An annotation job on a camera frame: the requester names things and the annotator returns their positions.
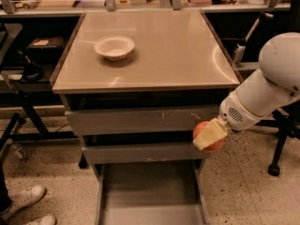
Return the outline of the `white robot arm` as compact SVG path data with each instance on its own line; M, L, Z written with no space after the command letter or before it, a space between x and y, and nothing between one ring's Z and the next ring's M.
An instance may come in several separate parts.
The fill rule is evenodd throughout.
M289 32L268 40L259 53L259 67L220 104L218 116L199 124L193 144L205 150L230 131L245 130L278 108L299 100L300 34Z

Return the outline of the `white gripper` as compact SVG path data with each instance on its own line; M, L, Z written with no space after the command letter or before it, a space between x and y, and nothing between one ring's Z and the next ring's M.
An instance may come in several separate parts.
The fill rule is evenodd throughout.
M201 151L228 135L228 129L246 130L257 124L261 118L249 112L232 91L219 105L218 117L207 121L208 124L193 138L193 144Z

